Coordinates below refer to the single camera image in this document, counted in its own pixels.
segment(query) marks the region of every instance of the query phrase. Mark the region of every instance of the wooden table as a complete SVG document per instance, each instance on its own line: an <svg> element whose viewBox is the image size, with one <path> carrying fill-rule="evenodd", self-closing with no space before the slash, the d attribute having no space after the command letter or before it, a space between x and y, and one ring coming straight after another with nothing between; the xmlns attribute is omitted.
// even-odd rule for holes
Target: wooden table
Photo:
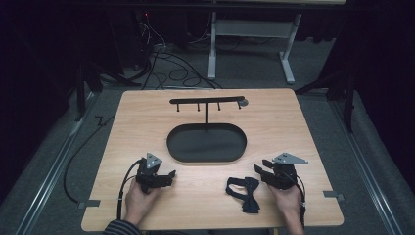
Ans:
<svg viewBox="0 0 415 235"><path fill-rule="evenodd" d="M223 103L221 111L214 105L209 111L210 122L233 123L244 130L248 139L244 155L235 162L220 164L185 164L172 158L166 146L170 130L183 123L204 122L205 113L203 109L198 112L196 105L181 105L176 112L169 100L223 96L245 96L249 101L241 110L235 103ZM141 222L143 230L284 226L265 183L254 191L260 205L258 214L243 213L242 202L225 193L229 177L260 179L254 165L262 166L262 159L271 160L284 152L309 162L296 165L306 190L305 225L334 226L344 221L337 200L323 195L332 187L291 89L126 91L90 196L101 204L86 209L82 220L85 231L102 231L115 219L121 181L129 167L148 152L163 160L159 174L175 169L176 177L171 187L162 189Z"/></svg>

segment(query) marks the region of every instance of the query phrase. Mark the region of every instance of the gray carpet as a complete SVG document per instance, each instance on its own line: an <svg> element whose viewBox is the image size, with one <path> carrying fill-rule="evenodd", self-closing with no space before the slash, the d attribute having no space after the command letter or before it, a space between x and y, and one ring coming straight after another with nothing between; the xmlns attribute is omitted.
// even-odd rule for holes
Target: gray carpet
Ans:
<svg viewBox="0 0 415 235"><path fill-rule="evenodd" d="M218 51L216 82L223 88L290 87L297 89L316 79L332 46L331 42L320 44L313 44L309 41L296 42L290 57L296 84L288 85L276 57L278 50L275 50L275 48L283 47L284 43L278 40L263 44L259 42L255 41L256 44L243 43L232 51L226 50L232 48L232 44L220 45L223 50ZM206 76L208 72L207 48L189 48L184 51L169 47L167 51L182 57L200 74ZM160 56L174 60L167 55L160 54ZM172 62L157 60L154 72L159 74L159 78L151 76L147 88L161 89L160 81L164 77L161 74L168 75L177 69L178 67ZM172 76L180 78L182 73L183 71L176 71ZM167 86L183 86L183 80L169 79L163 86L165 88ZM198 84L198 86L209 87L205 82ZM98 128L98 120L95 116L102 116L103 120L106 120L116 113L117 104L125 89L123 86L106 84L104 91L97 94L96 103L91 107L89 115L85 118L72 147L69 149L69 156L74 155ZM389 234L373 203L372 196L362 180L353 151L347 142L347 135L343 133L342 124L333 112L333 103L326 101L324 92L324 90L318 90L316 93L301 95L298 98L332 186L334 190L345 197L343 201L339 202L345 223L337 227L306 227L306 234ZM0 234L15 234L18 230L37 190L58 156L71 128L75 125L76 106L73 100L71 103L73 105L51 128L9 197L2 204L0 208ZM396 215L402 234L410 234L415 229L415 216L412 210L415 208L414 195L392 163L376 129L366 116L358 96L354 106L353 137L358 141L366 161L372 166L373 173ZM93 135L76 153L70 165L68 188L70 193L80 201L85 201L89 197L111 126L112 122L110 121ZM65 195L63 174L61 173L56 185L53 185L53 191L47 198L42 213L35 219L36 222L31 233L83 234L85 232L80 227L82 217L83 210L79 210L76 204ZM205 231L191 231L192 234L200 234L201 232ZM215 234L254 235L261 234L260 232L226 230L215 231ZM287 234L284 228L279 229L279 232Z"/></svg>

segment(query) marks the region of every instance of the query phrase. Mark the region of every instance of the human hand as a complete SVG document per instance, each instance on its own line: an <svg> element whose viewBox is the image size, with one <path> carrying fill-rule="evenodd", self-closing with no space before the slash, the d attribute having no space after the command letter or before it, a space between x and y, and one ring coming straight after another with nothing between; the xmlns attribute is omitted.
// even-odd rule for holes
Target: human hand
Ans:
<svg viewBox="0 0 415 235"><path fill-rule="evenodd" d="M141 219L150 211L160 190L161 188L155 188L149 194L145 194L141 191L140 184L132 180L125 197L127 211L125 220L138 226Z"/></svg>
<svg viewBox="0 0 415 235"><path fill-rule="evenodd" d="M286 190L280 190L269 184L267 185L274 195L277 209L284 216L290 234L303 234L304 231L300 222L301 193L299 188L293 186Z"/></svg>

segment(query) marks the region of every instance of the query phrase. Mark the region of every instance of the wrist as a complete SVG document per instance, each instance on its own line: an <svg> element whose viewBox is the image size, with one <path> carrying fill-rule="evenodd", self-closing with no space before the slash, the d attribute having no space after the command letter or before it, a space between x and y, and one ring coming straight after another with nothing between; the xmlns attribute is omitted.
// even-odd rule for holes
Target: wrist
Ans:
<svg viewBox="0 0 415 235"><path fill-rule="evenodd" d="M137 226L138 227L138 223L140 223L140 221L141 221L141 219L142 219L142 216L140 216L139 214L131 214L131 213L128 213L126 216L125 216L125 221L127 221L127 222L129 222L129 223L132 223L132 224L134 224L135 226Z"/></svg>
<svg viewBox="0 0 415 235"><path fill-rule="evenodd" d="M303 235L304 230L300 221L300 213L296 210L283 211L284 220L290 235Z"/></svg>

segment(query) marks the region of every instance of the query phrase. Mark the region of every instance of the striped sleeve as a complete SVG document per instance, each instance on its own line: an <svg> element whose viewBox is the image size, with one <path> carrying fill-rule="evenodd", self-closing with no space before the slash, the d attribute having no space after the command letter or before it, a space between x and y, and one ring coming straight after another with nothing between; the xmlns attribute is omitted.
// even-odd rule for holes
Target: striped sleeve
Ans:
<svg viewBox="0 0 415 235"><path fill-rule="evenodd" d="M104 235L140 235L140 230L132 223L125 220L111 221L105 231Z"/></svg>

